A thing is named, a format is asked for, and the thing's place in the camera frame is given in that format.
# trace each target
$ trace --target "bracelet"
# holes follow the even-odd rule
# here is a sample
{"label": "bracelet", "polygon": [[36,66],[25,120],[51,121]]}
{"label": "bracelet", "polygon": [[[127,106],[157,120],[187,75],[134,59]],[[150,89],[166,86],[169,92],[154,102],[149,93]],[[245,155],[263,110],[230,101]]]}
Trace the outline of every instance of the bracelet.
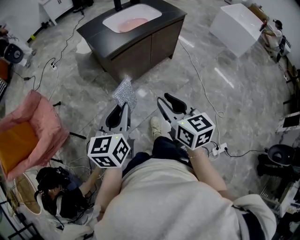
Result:
{"label": "bracelet", "polygon": [[200,153],[199,155],[192,156],[192,157],[190,157],[190,156],[189,156],[189,159],[191,159],[191,158],[197,158],[197,157],[200,157],[200,156],[201,156],[203,153],[204,153],[204,152],[202,151],[202,153]]}

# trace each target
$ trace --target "marble floor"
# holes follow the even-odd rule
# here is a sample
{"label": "marble floor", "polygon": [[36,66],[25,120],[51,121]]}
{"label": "marble floor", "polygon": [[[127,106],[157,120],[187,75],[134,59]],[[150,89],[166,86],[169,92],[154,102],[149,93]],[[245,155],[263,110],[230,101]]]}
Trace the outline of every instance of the marble floor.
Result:
{"label": "marble floor", "polygon": [[[227,143],[232,155],[240,155],[250,149],[263,150],[274,144],[278,120],[287,114],[282,102],[289,98],[283,72],[278,64],[269,57],[260,41],[237,59],[209,33],[219,8],[226,5],[223,0],[167,1],[187,12],[180,33],[184,38],[181,43],[191,54],[209,100],[217,111],[225,113],[223,118],[218,118],[220,142]],[[111,8],[112,0],[96,0],[92,7],[85,10],[85,18],[79,26]],[[45,63],[52,57],[60,57],[66,44],[65,39],[72,34],[81,17],[80,13],[67,13],[57,20],[57,26],[41,31],[31,43],[37,54],[32,58],[30,68],[18,67],[16,71],[22,76],[35,75],[37,86]],[[68,41],[57,68],[58,84],[51,102],[61,101],[62,105],[56,107],[56,110],[63,123],[70,131],[89,139],[94,136],[102,115],[113,104],[111,94],[117,84],[103,72],[91,52],[84,48],[84,42],[77,32]],[[47,66],[38,91],[49,98],[55,82],[56,72]],[[32,85],[33,80],[24,82],[17,75],[13,76],[2,100],[5,114],[22,102]],[[130,129],[130,137],[135,139],[135,153],[149,149],[153,143],[149,120],[152,116],[163,119],[156,100],[165,92],[188,99],[216,123],[216,113],[206,99],[198,75],[180,43],[177,43],[172,60],[164,60],[132,85],[138,101],[132,112]],[[213,140],[218,140],[217,131]],[[57,156],[66,164],[86,156],[87,141],[69,137]],[[211,150],[213,145],[208,144],[207,147]],[[240,158],[231,158],[223,153],[217,159],[211,157],[211,160],[236,195],[248,191],[258,193],[264,183],[255,171],[255,152]],[[72,165],[89,166],[86,159],[75,161]],[[79,175],[83,174],[83,178],[87,177],[87,169],[76,168],[75,171]],[[50,228],[45,228],[38,218],[34,217],[45,239],[54,239],[55,234],[50,232]]]}

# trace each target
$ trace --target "pink armchair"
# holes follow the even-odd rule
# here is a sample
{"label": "pink armchair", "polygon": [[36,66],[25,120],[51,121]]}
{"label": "pink armchair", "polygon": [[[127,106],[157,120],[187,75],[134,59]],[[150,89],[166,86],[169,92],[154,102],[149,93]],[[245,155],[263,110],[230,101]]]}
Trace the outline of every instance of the pink armchair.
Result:
{"label": "pink armchair", "polygon": [[9,130],[16,124],[27,121],[38,138],[38,143],[28,158],[21,161],[6,174],[8,181],[13,180],[33,166],[46,165],[60,149],[69,134],[73,134],[63,127],[53,107],[56,105],[52,105],[47,98],[31,90],[24,102],[0,121],[0,133]]}

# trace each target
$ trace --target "black countertop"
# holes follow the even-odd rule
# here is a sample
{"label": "black countertop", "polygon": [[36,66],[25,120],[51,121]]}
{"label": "black countertop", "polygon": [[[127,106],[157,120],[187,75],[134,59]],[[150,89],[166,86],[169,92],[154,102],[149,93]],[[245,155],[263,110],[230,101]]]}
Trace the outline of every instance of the black countertop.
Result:
{"label": "black countertop", "polygon": [[[155,8],[160,11],[162,15],[144,23],[141,26],[138,26],[135,29],[132,29],[129,32],[116,33],[102,23],[104,19],[117,13],[117,11],[113,8],[87,22],[77,31],[98,55],[103,58],[107,58],[108,56],[113,57],[117,55],[118,50],[120,50],[123,46],[130,46],[150,33],[167,26],[168,23],[171,24],[176,19],[182,18],[187,14],[163,0],[140,0],[140,3],[147,4]],[[122,4],[122,7],[125,9],[131,5],[132,4],[130,2],[127,2]]]}

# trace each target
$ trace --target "white sink basin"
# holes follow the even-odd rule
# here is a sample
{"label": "white sink basin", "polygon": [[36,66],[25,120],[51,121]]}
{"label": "white sink basin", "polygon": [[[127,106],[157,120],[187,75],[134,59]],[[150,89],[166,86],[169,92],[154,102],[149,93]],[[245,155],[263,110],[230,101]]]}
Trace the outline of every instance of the white sink basin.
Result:
{"label": "white sink basin", "polygon": [[221,7],[210,32],[240,57],[259,38],[262,21],[242,4]]}
{"label": "white sink basin", "polygon": [[136,4],[104,19],[106,27],[117,33],[128,32],[146,22],[160,17],[160,11],[146,4]]}

